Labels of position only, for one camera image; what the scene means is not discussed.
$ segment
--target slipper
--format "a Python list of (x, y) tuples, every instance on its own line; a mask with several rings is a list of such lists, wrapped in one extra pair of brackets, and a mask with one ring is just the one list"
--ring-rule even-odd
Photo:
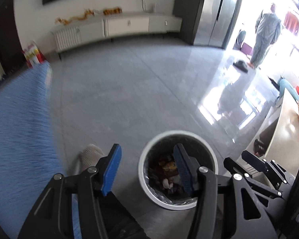
[(245, 61), (243, 60), (237, 60), (236, 62), (233, 63), (233, 66), (237, 67), (243, 72), (248, 72), (248, 67)]

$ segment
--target man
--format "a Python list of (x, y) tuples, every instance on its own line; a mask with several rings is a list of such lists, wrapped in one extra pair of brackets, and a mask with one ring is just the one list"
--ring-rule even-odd
[(275, 11), (276, 5), (272, 3), (270, 11), (268, 13), (262, 11), (256, 21), (256, 44), (253, 56), (248, 63), (251, 68), (256, 68), (262, 63), (268, 47), (278, 40), (281, 32), (281, 20), (277, 17)]

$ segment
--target blue fabric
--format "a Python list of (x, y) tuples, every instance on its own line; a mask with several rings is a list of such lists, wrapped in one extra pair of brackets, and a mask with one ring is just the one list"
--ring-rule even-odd
[[(47, 103), (49, 69), (47, 62), (36, 65), (0, 92), (0, 225), (11, 239), (53, 174), (62, 173)], [(80, 237), (76, 202), (73, 212)]]
[(282, 98), (283, 94), (285, 92), (285, 88), (288, 90), (288, 92), (290, 92), (290, 94), (292, 95), (292, 97), (295, 99), (295, 101), (299, 101), (299, 95), (296, 91), (295, 88), (293, 88), (293, 86), (291, 85), (291, 83), (289, 83), (286, 79), (281, 79), (279, 81), (279, 97)]

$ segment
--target dark door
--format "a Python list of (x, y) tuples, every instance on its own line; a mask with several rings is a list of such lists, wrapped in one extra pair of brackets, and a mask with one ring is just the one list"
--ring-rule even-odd
[(18, 70), (25, 63), (14, 19), (13, 0), (0, 6), (0, 62), (6, 74)]

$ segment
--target gray tile floor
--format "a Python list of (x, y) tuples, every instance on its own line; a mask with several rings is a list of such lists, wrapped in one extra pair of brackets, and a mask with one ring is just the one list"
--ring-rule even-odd
[(261, 71), (232, 66), (240, 52), (176, 38), (136, 37), (80, 47), (51, 64), (51, 118), (66, 171), (89, 143), (123, 157), (113, 193), (152, 239), (186, 238), (194, 210), (168, 211), (143, 193), (137, 164), (145, 144), (168, 130), (205, 139), (222, 161), (237, 159), (278, 92)]

